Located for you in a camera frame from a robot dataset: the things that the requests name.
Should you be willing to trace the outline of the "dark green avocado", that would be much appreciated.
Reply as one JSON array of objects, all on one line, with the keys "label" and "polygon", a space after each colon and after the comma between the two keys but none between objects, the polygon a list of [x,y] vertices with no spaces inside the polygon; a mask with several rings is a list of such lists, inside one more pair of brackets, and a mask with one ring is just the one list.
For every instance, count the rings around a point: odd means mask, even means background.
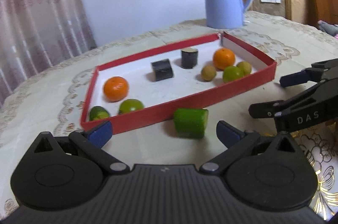
[{"label": "dark green avocado", "polygon": [[110,117],[110,113],[101,106],[94,106],[89,112],[89,120],[96,121],[101,119],[106,119]]}]

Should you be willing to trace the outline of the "green cucumber piece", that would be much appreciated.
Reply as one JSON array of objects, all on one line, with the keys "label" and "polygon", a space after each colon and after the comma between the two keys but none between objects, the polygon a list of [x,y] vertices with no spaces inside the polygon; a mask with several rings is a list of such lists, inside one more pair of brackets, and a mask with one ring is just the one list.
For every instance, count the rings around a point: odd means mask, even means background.
[{"label": "green cucumber piece", "polygon": [[207,109],[184,109],[174,112],[174,125],[181,138],[201,139],[205,135],[209,111]]}]

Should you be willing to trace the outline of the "green tomato-like fruit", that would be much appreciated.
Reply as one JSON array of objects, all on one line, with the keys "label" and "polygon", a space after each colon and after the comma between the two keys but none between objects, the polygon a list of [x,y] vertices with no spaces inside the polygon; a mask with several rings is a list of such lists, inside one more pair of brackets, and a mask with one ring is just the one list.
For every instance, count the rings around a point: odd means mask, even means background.
[{"label": "green tomato-like fruit", "polygon": [[118,110],[118,115],[130,113],[144,109],[144,104],[138,99],[126,99],[124,100]]}]

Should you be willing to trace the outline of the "small orange mandarin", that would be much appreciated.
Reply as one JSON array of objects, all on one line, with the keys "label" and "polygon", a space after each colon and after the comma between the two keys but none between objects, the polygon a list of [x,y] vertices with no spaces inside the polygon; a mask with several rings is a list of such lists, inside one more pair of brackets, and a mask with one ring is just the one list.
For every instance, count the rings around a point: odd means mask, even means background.
[{"label": "small orange mandarin", "polygon": [[129,92],[129,84],[126,79],[120,76],[114,76],[105,81],[103,93],[107,100],[118,102],[124,99]]}]

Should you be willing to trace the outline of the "yellow-green round fruit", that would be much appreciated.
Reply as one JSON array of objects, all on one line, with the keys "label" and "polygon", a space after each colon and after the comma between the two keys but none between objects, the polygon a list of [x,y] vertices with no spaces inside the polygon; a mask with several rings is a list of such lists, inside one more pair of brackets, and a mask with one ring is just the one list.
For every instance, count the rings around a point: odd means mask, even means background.
[{"label": "yellow-green round fruit", "polygon": [[236,66],[242,70],[244,76],[247,76],[252,72],[252,65],[249,62],[241,61]]}]

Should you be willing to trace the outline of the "green lime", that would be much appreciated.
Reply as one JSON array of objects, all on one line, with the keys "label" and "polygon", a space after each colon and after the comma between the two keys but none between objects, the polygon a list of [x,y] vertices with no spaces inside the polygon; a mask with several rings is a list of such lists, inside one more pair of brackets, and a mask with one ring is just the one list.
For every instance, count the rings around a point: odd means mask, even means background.
[{"label": "green lime", "polygon": [[223,82],[228,83],[244,77],[244,72],[236,66],[228,66],[223,71]]}]

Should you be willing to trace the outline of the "small brown longan fruit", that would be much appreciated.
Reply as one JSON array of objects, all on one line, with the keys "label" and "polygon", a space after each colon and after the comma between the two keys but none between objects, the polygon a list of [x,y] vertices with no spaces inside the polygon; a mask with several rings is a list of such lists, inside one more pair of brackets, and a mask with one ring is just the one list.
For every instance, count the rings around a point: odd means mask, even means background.
[{"label": "small brown longan fruit", "polygon": [[210,82],[216,77],[217,71],[214,66],[206,65],[202,68],[200,74],[204,81]]}]

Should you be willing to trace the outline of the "large orange mandarin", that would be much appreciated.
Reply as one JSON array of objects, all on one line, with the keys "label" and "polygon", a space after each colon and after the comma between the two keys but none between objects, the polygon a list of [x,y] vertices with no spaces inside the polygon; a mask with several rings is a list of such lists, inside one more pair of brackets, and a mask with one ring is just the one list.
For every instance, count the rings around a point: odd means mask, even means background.
[{"label": "large orange mandarin", "polygon": [[214,52],[213,64],[219,70],[224,70],[228,66],[232,66],[236,61],[236,56],[232,50],[220,48]]}]

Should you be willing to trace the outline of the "dark log piece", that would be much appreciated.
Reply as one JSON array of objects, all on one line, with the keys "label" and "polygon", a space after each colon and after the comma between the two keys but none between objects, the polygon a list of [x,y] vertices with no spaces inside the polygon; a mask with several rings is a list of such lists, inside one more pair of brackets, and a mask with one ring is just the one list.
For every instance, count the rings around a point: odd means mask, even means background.
[{"label": "dark log piece", "polygon": [[186,47],[181,49],[181,66],[185,69],[192,69],[198,63],[198,49]]},{"label": "dark log piece", "polygon": [[156,82],[174,77],[174,72],[169,59],[152,62],[151,66],[155,74]]}]

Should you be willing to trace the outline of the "cream embroidered tablecloth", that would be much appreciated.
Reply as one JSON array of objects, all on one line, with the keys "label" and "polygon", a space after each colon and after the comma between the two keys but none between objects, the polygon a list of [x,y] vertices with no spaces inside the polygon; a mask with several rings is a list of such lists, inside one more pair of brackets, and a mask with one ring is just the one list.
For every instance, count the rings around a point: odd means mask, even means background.
[{"label": "cream embroidered tablecloth", "polygon": [[[8,217],[18,206],[10,189],[10,177],[35,137],[42,131],[67,135],[80,127],[86,90],[96,66],[209,33],[211,30],[203,20],[188,20],[166,30],[105,45],[23,82],[1,108],[1,218]],[[313,62],[337,57],[335,38],[280,16],[249,11],[245,26],[230,33],[272,57],[277,62],[277,78],[298,72]],[[209,108],[206,137],[202,140],[177,138],[174,124],[166,121],[119,134],[105,149],[129,165],[193,163],[200,166],[224,150],[215,135],[219,120],[239,129],[273,133],[271,119],[249,117],[250,104],[287,99],[305,89],[305,85],[284,89],[275,80],[213,105]],[[321,124],[296,136],[305,146],[319,178],[312,206],[321,216],[330,218],[337,212],[337,129],[334,125]]]}]

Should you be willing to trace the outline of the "red shallow box tray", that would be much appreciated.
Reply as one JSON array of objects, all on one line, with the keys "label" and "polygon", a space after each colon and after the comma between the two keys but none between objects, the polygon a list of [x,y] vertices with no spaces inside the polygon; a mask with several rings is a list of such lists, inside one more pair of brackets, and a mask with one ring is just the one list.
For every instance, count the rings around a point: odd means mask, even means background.
[{"label": "red shallow box tray", "polygon": [[[192,69],[181,66],[181,49],[198,49],[198,63]],[[222,72],[211,82],[200,77],[202,67],[212,62],[216,50],[225,47],[232,50],[236,61],[252,65],[252,73],[242,79],[224,83]],[[174,77],[155,81],[151,63],[169,59]],[[178,108],[201,109],[261,86],[274,79],[277,63],[264,52],[227,33],[207,34],[186,39],[97,66],[94,69],[80,125],[85,130],[97,126],[99,121],[90,121],[93,106],[104,107],[115,134],[139,129],[171,119]],[[103,93],[106,80],[120,76],[129,84],[129,98],[140,100],[145,108],[134,113],[118,115],[119,103],[109,102]]]}]

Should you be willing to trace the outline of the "pink patterned curtain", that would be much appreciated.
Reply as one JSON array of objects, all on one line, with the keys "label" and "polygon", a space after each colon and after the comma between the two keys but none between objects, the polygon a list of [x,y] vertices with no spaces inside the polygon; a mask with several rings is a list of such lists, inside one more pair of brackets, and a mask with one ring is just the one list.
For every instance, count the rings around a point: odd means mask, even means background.
[{"label": "pink patterned curtain", "polygon": [[95,47],[81,0],[1,0],[1,100]]}]

